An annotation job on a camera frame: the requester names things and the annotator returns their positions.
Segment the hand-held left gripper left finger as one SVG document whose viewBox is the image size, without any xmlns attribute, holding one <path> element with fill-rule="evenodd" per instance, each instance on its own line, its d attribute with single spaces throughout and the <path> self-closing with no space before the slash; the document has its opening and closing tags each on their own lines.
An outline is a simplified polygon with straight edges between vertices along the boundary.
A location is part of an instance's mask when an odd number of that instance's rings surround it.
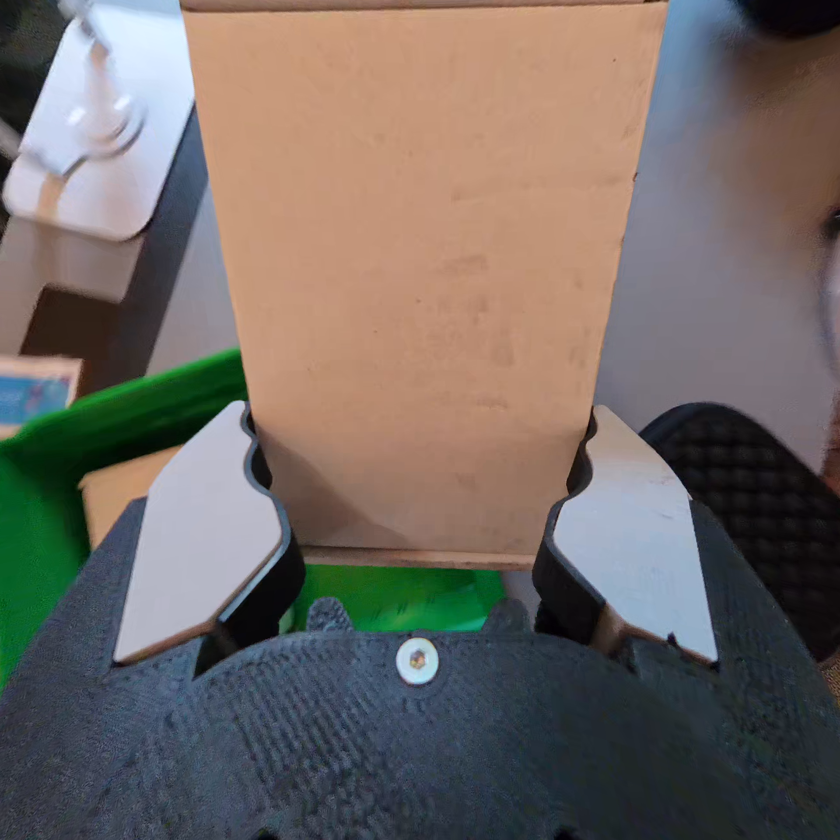
<svg viewBox="0 0 840 840">
<path fill-rule="evenodd" d="M 199 637 L 239 650 L 279 634 L 306 567 L 270 479 L 244 401 L 163 467 L 145 498 L 115 664 Z"/>
</svg>

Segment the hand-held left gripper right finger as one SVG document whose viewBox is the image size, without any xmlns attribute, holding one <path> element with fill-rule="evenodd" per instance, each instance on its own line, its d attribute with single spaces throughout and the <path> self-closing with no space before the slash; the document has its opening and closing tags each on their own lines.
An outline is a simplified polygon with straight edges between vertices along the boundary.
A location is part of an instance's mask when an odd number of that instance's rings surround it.
<svg viewBox="0 0 840 840">
<path fill-rule="evenodd" d="M 718 661 L 691 497 L 666 462 L 594 406 L 532 567 L 537 627 L 614 655 L 629 637 Z"/>
</svg>

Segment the green plastic bin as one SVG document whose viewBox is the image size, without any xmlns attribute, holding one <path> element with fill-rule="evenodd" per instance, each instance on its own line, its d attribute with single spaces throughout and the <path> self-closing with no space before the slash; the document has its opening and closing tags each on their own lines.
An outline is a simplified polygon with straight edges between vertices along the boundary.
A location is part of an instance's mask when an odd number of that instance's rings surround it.
<svg viewBox="0 0 840 840">
<path fill-rule="evenodd" d="M 238 349 L 115 385 L 36 418 L 1 446 L 1 685 L 88 560 L 87 473 L 181 445 L 248 399 Z M 335 596 L 363 632 L 477 631 L 506 596 L 493 570 L 311 565 L 294 605 Z"/>
</svg>

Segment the white cardboard box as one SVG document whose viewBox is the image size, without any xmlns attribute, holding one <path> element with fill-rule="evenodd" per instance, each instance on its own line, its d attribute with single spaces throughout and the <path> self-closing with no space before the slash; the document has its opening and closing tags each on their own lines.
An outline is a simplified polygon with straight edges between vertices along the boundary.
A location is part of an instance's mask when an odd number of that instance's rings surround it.
<svg viewBox="0 0 840 840">
<path fill-rule="evenodd" d="M 181 7 L 300 545 L 530 569 L 590 419 L 668 3 Z"/>
<path fill-rule="evenodd" d="M 108 535 L 124 509 L 146 497 L 164 467 L 179 453 L 174 446 L 87 473 L 79 482 L 90 549 Z"/>
</svg>

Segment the small box with blue label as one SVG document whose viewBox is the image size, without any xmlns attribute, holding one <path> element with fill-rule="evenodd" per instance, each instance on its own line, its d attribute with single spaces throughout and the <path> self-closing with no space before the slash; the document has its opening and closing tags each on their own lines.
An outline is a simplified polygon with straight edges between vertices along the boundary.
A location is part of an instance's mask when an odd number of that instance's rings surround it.
<svg viewBox="0 0 840 840">
<path fill-rule="evenodd" d="M 83 360 L 62 356 L 2 355 L 1 439 L 72 404 L 82 368 Z"/>
</svg>

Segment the white side table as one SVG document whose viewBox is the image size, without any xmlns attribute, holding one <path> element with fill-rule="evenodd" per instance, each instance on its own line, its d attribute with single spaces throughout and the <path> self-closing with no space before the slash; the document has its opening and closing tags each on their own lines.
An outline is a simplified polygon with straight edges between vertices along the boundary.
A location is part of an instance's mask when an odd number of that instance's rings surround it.
<svg viewBox="0 0 840 840">
<path fill-rule="evenodd" d="M 120 302 L 144 240 L 113 242 L 11 216 L 1 243 L 1 354 L 20 351 L 45 287 Z"/>
</svg>

